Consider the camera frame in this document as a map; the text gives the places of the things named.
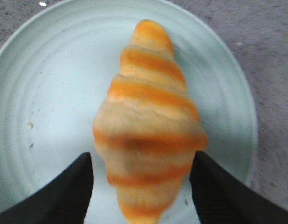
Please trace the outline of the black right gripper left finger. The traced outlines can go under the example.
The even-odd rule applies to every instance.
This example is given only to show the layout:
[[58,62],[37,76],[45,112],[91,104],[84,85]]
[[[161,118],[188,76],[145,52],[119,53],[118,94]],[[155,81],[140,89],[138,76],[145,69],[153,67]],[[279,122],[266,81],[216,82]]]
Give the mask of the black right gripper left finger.
[[83,153],[53,181],[0,213],[0,224],[82,224],[94,185],[90,153]]

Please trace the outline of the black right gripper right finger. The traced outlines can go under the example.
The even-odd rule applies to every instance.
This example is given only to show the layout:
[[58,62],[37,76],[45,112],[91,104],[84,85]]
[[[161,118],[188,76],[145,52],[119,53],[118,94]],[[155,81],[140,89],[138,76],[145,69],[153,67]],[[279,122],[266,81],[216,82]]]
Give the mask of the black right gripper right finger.
[[255,193],[202,151],[195,154],[190,183],[202,224],[288,224],[288,211]]

